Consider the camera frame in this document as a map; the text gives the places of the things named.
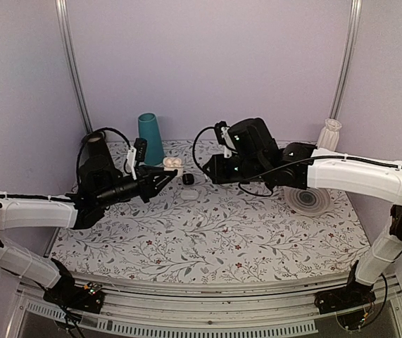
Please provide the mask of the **white round earbud case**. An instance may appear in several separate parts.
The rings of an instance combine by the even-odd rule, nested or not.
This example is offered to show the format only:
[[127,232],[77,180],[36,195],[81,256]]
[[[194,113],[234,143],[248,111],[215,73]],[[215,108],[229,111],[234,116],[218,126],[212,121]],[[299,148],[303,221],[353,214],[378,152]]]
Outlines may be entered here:
[[181,177],[183,174],[182,159],[178,157],[165,157],[163,159],[163,169],[165,171],[176,171],[176,176]]

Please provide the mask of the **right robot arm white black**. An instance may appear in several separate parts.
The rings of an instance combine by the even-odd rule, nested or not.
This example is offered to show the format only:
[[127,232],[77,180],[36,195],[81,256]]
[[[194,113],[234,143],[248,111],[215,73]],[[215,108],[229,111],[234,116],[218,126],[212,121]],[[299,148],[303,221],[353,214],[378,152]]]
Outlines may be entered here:
[[293,142],[279,148],[261,118],[211,128],[224,147],[200,166],[214,184],[262,182],[275,187],[338,189],[388,201],[389,223],[366,255],[354,264],[339,292],[346,307],[365,298],[377,278],[402,253],[402,161],[382,161]]

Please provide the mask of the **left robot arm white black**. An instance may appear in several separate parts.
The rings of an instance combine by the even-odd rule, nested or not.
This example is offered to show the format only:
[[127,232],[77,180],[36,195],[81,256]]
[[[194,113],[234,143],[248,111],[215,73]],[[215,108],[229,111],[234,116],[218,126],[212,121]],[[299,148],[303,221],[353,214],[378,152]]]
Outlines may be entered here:
[[86,230],[112,205],[134,197],[147,203],[177,176],[176,170],[149,165],[133,165],[123,174],[105,155],[90,156],[77,172],[77,192],[65,196],[0,193],[0,268],[35,281],[66,306],[75,305],[81,292],[67,268],[2,237],[1,232],[26,227]]

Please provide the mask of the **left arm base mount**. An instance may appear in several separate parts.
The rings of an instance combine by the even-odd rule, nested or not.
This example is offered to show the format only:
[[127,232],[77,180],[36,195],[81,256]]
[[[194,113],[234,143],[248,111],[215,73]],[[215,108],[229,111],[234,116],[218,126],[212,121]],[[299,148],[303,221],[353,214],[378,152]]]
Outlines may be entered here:
[[69,270],[59,261],[51,261],[58,268],[60,279],[52,288],[45,288],[43,300],[57,306],[100,314],[105,293],[102,285],[88,282],[84,286],[77,286]]

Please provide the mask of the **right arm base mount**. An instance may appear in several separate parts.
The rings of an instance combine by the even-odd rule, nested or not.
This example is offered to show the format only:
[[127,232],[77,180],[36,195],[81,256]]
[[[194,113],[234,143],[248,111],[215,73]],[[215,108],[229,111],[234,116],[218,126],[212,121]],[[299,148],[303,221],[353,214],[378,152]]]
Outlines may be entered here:
[[314,305],[320,314],[343,311],[376,300],[373,286],[361,284],[356,280],[358,263],[359,261],[356,261],[352,265],[345,286],[315,293]]

